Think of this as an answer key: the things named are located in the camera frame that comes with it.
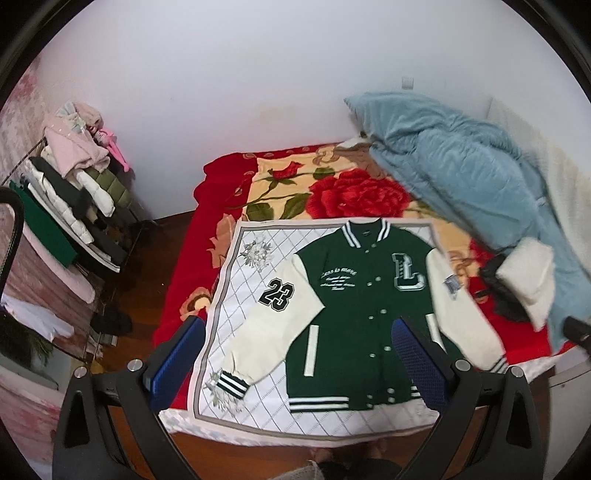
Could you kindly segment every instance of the number 23 patch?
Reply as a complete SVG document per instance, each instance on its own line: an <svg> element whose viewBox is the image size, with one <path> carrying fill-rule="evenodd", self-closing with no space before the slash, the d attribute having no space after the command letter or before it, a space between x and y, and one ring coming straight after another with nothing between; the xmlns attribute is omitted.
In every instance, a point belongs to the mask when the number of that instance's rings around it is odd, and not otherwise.
<svg viewBox="0 0 591 480"><path fill-rule="evenodd" d="M294 294L294 286L291 283L283 283L279 278L269 282L268 288L263 292L259 302L271 307L276 312L285 310L290 298Z"/></svg>

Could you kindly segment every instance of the white fluffy cloth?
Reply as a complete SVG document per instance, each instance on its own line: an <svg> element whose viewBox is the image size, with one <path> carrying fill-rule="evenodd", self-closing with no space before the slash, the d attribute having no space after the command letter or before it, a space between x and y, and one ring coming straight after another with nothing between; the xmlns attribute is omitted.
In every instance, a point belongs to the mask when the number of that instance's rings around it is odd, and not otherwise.
<svg viewBox="0 0 591 480"><path fill-rule="evenodd" d="M516 296L539 332L554 301L554 251L535 238L525 237L497 269L496 277Z"/></svg>
<svg viewBox="0 0 591 480"><path fill-rule="evenodd" d="M86 245L91 244L95 239L92 238L92 235L88 231L88 228L82 223L82 221L77 220L72 213L72 209L70 206L61 199L61 197L56 193L53 189L51 183L45 178L45 175L37 170L34 165L27 160L27 167L33 177L37 180L39 186L43 189L43 193L47 195L53 207L58 211L60 216L64 219L64 221L69 225L72 231L82 240Z"/></svg>

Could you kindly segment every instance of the white puffer jacket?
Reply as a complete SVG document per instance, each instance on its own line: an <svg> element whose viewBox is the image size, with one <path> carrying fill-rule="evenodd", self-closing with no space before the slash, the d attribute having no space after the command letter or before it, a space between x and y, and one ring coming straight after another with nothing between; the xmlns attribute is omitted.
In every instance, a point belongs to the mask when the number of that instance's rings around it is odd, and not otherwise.
<svg viewBox="0 0 591 480"><path fill-rule="evenodd" d="M49 201L64 219L64 221L70 226L72 231L82 240L86 245L91 244L95 239L92 237L84 223L77 220L72 213L70 206L61 199L61 197L53 189L51 183L45 178L45 175L37 170L34 165L27 160L27 168L33 174L33 177L37 180L43 193L47 195Z"/></svg>
<svg viewBox="0 0 591 480"><path fill-rule="evenodd" d="M41 158L43 158L47 163L49 163L49 165L57 170L56 159L54 158L49 145L41 151ZM84 170L75 168L66 176L66 180L74 185L74 187L76 187L78 190L81 190L83 187L88 190L95 205L106 217L113 215L113 212L115 211L113 199Z"/></svg>

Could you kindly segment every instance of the person's feet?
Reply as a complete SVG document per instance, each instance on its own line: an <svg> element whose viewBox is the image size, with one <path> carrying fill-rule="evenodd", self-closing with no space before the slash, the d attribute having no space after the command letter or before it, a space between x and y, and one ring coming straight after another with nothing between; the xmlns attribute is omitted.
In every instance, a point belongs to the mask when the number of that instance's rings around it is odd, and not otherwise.
<svg viewBox="0 0 591 480"><path fill-rule="evenodd" d="M374 440L368 443L367 458L380 459L388 450L388 441L386 439Z"/></svg>
<svg viewBox="0 0 591 480"><path fill-rule="evenodd" d="M310 449L310 455L316 463L332 462L334 460L332 451L328 448L312 448Z"/></svg>

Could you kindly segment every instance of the green varsity jacket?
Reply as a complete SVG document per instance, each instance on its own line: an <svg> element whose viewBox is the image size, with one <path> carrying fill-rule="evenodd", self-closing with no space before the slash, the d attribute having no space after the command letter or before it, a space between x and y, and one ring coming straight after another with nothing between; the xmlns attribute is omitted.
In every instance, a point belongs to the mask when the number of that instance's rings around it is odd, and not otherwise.
<svg viewBox="0 0 591 480"><path fill-rule="evenodd" d="M217 387L244 398L285 359L292 413L420 398L392 349L399 317L454 359L507 368L496 332L445 257L378 219L348 222L278 266L231 340Z"/></svg>

